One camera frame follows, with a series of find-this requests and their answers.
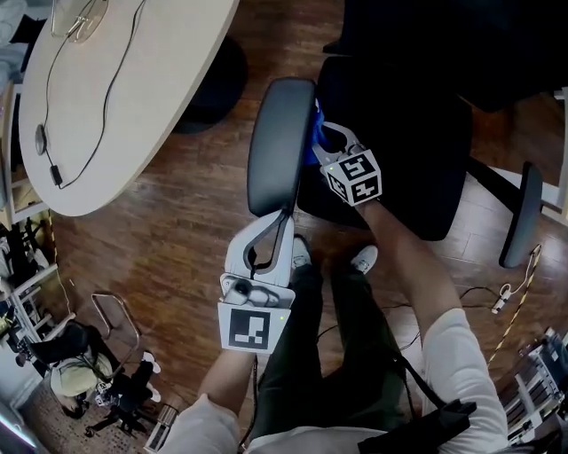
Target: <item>white table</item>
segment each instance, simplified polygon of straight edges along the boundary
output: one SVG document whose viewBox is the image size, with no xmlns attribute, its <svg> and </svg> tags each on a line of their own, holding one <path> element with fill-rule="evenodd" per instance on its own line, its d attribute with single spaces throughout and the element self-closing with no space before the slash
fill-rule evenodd
<svg viewBox="0 0 568 454">
<path fill-rule="evenodd" d="M 102 127 L 108 85 L 130 37 L 140 0 L 111 1 L 95 33 L 67 43 L 51 73 L 50 155 L 63 184 L 92 154 Z M 225 38 L 238 0 L 146 0 L 138 32 L 108 102 L 106 132 L 83 175 L 61 190 L 48 157 L 36 152 L 36 128 L 45 116 L 47 75 L 63 38 L 40 34 L 24 79 L 20 146 L 37 195 L 62 215 L 103 207 L 142 172 L 189 105 Z"/>
</svg>

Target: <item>shoe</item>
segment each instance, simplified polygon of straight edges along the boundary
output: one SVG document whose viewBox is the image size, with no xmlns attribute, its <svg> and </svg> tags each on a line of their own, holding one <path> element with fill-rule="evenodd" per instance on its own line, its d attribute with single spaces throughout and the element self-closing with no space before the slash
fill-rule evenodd
<svg viewBox="0 0 568 454">
<path fill-rule="evenodd" d="M 149 351 L 144 352 L 144 355 L 142 355 L 142 361 L 147 361 L 148 363 L 152 363 L 153 373 L 160 373 L 162 371 L 160 365 L 156 363 L 154 355 L 152 355 L 152 353 L 150 353 Z"/>
<path fill-rule="evenodd" d="M 150 400 L 154 402 L 160 402 L 162 400 L 162 395 L 160 394 L 160 391 L 158 391 L 155 387 L 153 387 L 152 383 L 146 383 L 146 388 L 152 391 L 152 397 L 150 397 Z"/>
<path fill-rule="evenodd" d="M 310 257 L 308 242 L 301 235 L 294 235 L 294 243 L 292 246 L 292 270 L 311 264 L 312 258 Z"/>
<path fill-rule="evenodd" d="M 376 246 L 363 247 L 363 249 L 353 257 L 351 265 L 355 270 L 367 274 L 375 265 L 378 255 L 379 250 Z"/>
</svg>

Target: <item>hardwood floor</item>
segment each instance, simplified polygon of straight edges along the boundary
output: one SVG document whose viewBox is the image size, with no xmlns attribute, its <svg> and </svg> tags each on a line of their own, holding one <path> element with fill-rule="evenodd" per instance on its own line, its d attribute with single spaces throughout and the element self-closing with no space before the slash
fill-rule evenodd
<svg viewBox="0 0 568 454">
<path fill-rule="evenodd" d="M 162 365 L 157 386 L 192 403 L 197 387 L 219 352 L 217 299 L 219 276 L 233 235 L 252 221 L 246 199 L 249 141 L 259 103 L 268 83 L 281 76 L 315 79 L 325 59 L 321 47 L 340 33 L 343 1 L 243 0 L 230 35 L 243 47 L 249 81 L 242 100 L 215 128 L 195 136 L 172 135 L 144 173 L 114 202 L 79 218 L 54 216 L 61 277 L 92 320 L 90 294 L 106 289 L 122 295 L 144 335 L 146 346 Z M 545 95 L 528 99 L 507 112 L 475 112 L 473 153 L 498 167 L 520 171 L 533 160 L 546 181 L 556 183 L 564 141 L 563 112 Z M 368 233 L 296 212 L 297 231 L 324 259 L 324 270 L 346 247 L 370 241 Z M 448 237 L 432 244 L 460 291 L 471 286 L 513 287 L 525 270 L 497 264 L 510 214 L 491 194 L 469 179 Z M 552 325 L 568 328 L 568 230 L 540 219 L 534 244 L 543 252 L 536 278 L 521 314 L 491 366 L 498 379 L 517 359 L 518 349 Z M 74 287 L 69 284 L 72 279 Z M 380 261 L 369 279 L 375 297 L 387 308 L 405 299 L 396 279 Z M 322 329 L 335 323 L 328 283 Z M 499 342 L 518 298 L 499 316 L 489 309 L 467 309 L 485 356 Z M 475 291 L 467 305 L 494 298 Z M 65 304 L 56 308 L 60 315 Z M 410 309 L 386 309 L 401 345 L 416 334 Z M 324 371 L 341 362 L 337 332 L 319 343 Z M 406 353 L 419 361 L 416 342 Z M 250 402 L 241 415 L 248 423 Z"/>
</svg>

